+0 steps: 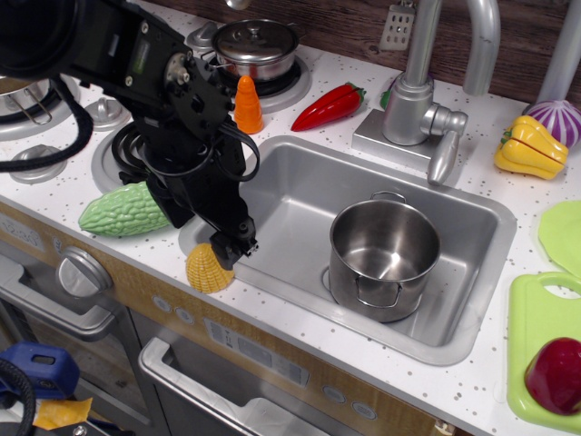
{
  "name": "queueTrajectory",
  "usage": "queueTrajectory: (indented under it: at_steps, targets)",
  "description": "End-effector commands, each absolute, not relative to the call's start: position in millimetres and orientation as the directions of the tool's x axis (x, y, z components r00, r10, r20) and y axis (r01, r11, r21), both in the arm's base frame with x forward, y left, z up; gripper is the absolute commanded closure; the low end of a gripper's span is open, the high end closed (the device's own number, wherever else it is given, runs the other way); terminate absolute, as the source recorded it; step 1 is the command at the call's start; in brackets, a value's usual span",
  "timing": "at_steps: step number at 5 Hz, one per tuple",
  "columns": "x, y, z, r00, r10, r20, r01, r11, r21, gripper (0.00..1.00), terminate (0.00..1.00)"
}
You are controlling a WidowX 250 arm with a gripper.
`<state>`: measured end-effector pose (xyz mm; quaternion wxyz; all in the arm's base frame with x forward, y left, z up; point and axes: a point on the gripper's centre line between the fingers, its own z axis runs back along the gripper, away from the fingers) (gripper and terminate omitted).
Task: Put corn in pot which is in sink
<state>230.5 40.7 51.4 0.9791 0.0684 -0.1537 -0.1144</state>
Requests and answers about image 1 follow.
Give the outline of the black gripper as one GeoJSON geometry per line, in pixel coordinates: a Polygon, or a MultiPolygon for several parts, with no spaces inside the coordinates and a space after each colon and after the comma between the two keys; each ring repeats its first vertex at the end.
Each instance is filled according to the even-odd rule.
{"type": "Polygon", "coordinates": [[[179,228],[198,215],[216,229],[212,250],[223,269],[257,249],[255,228],[239,187],[257,175],[247,170],[243,147],[256,143],[236,123],[225,119],[205,139],[173,120],[155,124],[141,118],[142,158],[150,171],[148,186],[172,225],[179,228]]]}

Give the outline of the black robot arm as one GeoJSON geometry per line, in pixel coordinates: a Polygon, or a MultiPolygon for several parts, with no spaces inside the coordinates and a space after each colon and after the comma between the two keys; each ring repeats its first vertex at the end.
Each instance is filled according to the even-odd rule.
{"type": "Polygon", "coordinates": [[[4,1],[1,73],[49,79],[69,105],[79,133],[57,160],[79,152],[93,131],[63,76],[101,87],[131,113],[148,189],[172,225],[193,216],[211,225],[224,269],[256,248],[239,193],[254,176],[243,157],[254,142],[231,119],[227,91],[202,76],[183,37],[160,18],[125,1],[4,1]]]}

